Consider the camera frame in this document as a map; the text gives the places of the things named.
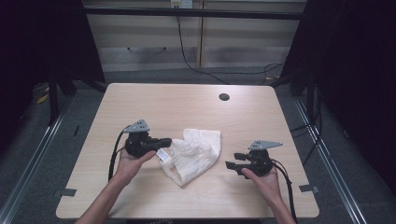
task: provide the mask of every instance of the black cable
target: black cable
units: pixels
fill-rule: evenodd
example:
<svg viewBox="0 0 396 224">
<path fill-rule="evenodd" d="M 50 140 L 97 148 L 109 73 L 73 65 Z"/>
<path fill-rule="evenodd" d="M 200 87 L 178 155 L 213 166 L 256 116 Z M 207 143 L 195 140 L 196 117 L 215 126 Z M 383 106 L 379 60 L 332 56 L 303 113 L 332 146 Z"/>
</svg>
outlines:
<svg viewBox="0 0 396 224">
<path fill-rule="evenodd" d="M 293 189 L 291 187 L 291 181 L 289 179 L 288 172 L 286 171 L 286 168 L 282 165 L 282 163 L 280 163 L 279 161 L 272 160 L 272 164 L 276 167 L 276 169 L 278 169 L 280 171 L 280 173 L 282 173 L 282 175 L 286 179 L 286 184 L 288 186 L 288 192 L 289 192 L 290 213 L 291 213 L 291 216 L 293 217 L 294 221 L 296 222 L 296 224 L 298 224 L 296 211 L 294 208 Z"/>
<path fill-rule="evenodd" d="M 220 75 L 220 74 L 233 74 L 233 75 L 244 75 L 244 74 L 245 74 L 245 75 L 258 75 L 258 74 L 265 74 L 265 78 L 264 78 L 263 81 L 259 84 L 259 86 L 260 86 L 260 85 L 262 85 L 262 84 L 265 82 L 265 80 L 266 80 L 266 73 L 267 73 L 267 72 L 269 72 L 269 71 L 271 71 L 271 70 L 274 70 L 274 69 L 277 68 L 278 66 L 284 64 L 284 62 L 283 62 L 283 63 L 269 63 L 269 64 L 267 64 L 267 65 L 264 66 L 264 71 L 254 72 L 254 73 L 246 73 L 246 72 L 210 72 L 210 73 L 208 73 L 208 72 L 200 71 L 200 70 L 197 70 L 197 69 L 192 68 L 192 67 L 190 66 L 190 64 L 187 62 L 186 54 L 185 54 L 185 52 L 184 52 L 183 39 L 182 39 L 182 37 L 181 37 L 180 17 L 177 17 L 177 29 L 178 29 L 178 37 L 179 37 L 179 39 L 180 39 L 181 53 L 182 53 L 182 55 L 183 55 L 184 63 L 185 63 L 192 71 L 194 71 L 194 72 L 196 72 L 196 73 L 200 73 L 200 74 L 205 74 L 205 75 L 211 76 L 211 77 L 217 79 L 218 81 L 220 81 L 220 82 L 222 82 L 222 83 L 224 83 L 224 84 L 226 84 L 226 85 L 231 85 L 231 84 L 228 83 L 228 82 L 226 82 L 226 81 L 224 81 L 224 80 L 222 80 L 222 79 L 220 79 L 220 78 L 218 78 L 218 77 L 216 77 L 216 76 L 214 76 L 214 74 L 216 74 L 216 75 Z M 268 66 L 273 66 L 273 65 L 274 65 L 273 68 L 267 70 L 267 67 L 268 67 Z"/>
<path fill-rule="evenodd" d="M 281 76 L 277 81 L 271 83 L 269 86 L 272 88 L 277 88 L 280 85 L 290 83 L 295 77 L 297 77 L 304 69 L 298 69 L 287 76 Z"/>
<path fill-rule="evenodd" d="M 297 128 L 293 128 L 293 129 L 290 129 L 290 132 L 292 133 L 292 132 L 295 132 L 295 131 L 299 131 L 299 130 L 301 130 L 301 129 L 304 129 L 304 128 L 306 128 L 306 127 L 309 127 L 311 124 L 303 124 L 303 125 L 301 125 L 301 126 L 299 126 L 299 127 L 297 127 Z"/>
<path fill-rule="evenodd" d="M 113 177 L 114 163 L 116 163 L 117 154 L 119 153 L 120 150 L 123 149 L 121 148 L 120 150 L 117 150 L 122 135 L 123 135 L 123 131 L 120 133 L 119 137 L 117 138 L 116 145 L 114 146 L 113 154 L 111 155 L 110 167 L 108 168 L 108 181 L 110 181 L 110 179 Z"/>
<path fill-rule="evenodd" d="M 308 131 L 305 131 L 305 132 L 303 132 L 303 133 L 294 135 L 292 138 L 298 138 L 298 137 L 303 136 L 303 135 L 305 135 L 305 134 L 307 134 L 307 133 L 308 133 Z"/>
<path fill-rule="evenodd" d="M 305 166 L 308 159 L 311 157 L 312 153 L 314 152 L 315 148 L 318 146 L 319 141 L 321 140 L 321 130 L 322 130 L 322 116 L 321 116 L 321 97 L 319 96 L 319 92 L 317 90 L 317 108 L 318 108 L 318 117 L 319 117 L 319 130 L 317 140 L 312 148 L 309 150 L 308 155 L 306 156 L 305 160 L 303 161 L 303 166 Z"/>
</svg>

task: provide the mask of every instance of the hand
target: hand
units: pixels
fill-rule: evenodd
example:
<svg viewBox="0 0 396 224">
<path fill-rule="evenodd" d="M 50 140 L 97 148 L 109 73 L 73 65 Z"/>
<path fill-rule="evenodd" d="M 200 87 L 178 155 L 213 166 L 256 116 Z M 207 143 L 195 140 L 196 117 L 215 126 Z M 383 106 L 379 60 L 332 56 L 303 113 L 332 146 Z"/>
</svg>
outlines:
<svg viewBox="0 0 396 224">
<path fill-rule="evenodd" d="M 253 181 L 264 197 L 265 201 L 268 203 L 274 203 L 281 199 L 279 181 L 275 166 L 267 175 L 264 176 L 256 176 L 248 168 L 243 168 L 242 173 Z"/>
<path fill-rule="evenodd" d="M 119 179 L 123 186 L 127 186 L 131 183 L 132 178 L 137 174 L 145 161 L 149 161 L 156 155 L 155 151 L 149 151 L 141 158 L 135 158 L 128 154 L 125 149 L 120 151 L 120 161 L 117 168 L 117 172 L 114 174 L 114 178 Z"/>
</svg>

